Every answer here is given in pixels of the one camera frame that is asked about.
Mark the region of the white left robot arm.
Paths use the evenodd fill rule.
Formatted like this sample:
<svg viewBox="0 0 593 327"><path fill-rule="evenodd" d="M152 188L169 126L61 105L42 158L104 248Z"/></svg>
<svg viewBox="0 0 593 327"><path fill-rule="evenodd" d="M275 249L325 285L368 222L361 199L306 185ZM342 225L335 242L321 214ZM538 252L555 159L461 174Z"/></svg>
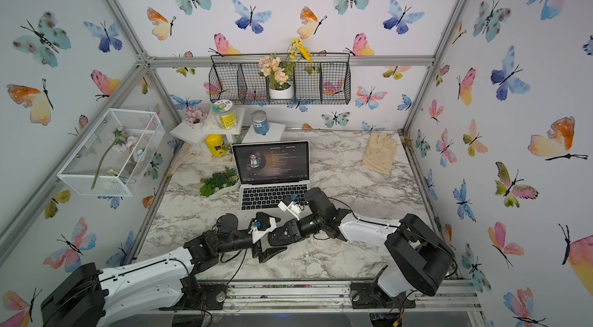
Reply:
<svg viewBox="0 0 593 327"><path fill-rule="evenodd" d="M279 220L258 213L239 230L226 214L213 228L180 248L130 265L98 269L89 263L72 273L41 304L44 326L102 326L153 309L220 310L228 285L205 285L196 278L232 251L250 253L265 263L287 249L288 232Z"/></svg>

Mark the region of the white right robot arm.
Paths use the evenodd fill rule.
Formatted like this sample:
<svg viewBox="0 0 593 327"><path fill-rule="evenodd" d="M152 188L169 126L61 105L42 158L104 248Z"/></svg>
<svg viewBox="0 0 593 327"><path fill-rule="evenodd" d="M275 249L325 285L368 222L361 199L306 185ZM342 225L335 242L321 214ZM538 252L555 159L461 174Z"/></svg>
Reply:
<svg viewBox="0 0 593 327"><path fill-rule="evenodd" d="M271 247L283 248L324 232L330 239L385 248L392 265L381 270L375 291L393 299L405 291L434 296L454 264L453 251L415 214L401 220L364 217L348 205L337 207L320 188L307 191L304 200L311 214L302 215L292 197L284 197L278 207L293 218L283 226L270 219L260 225L267 230Z"/></svg>

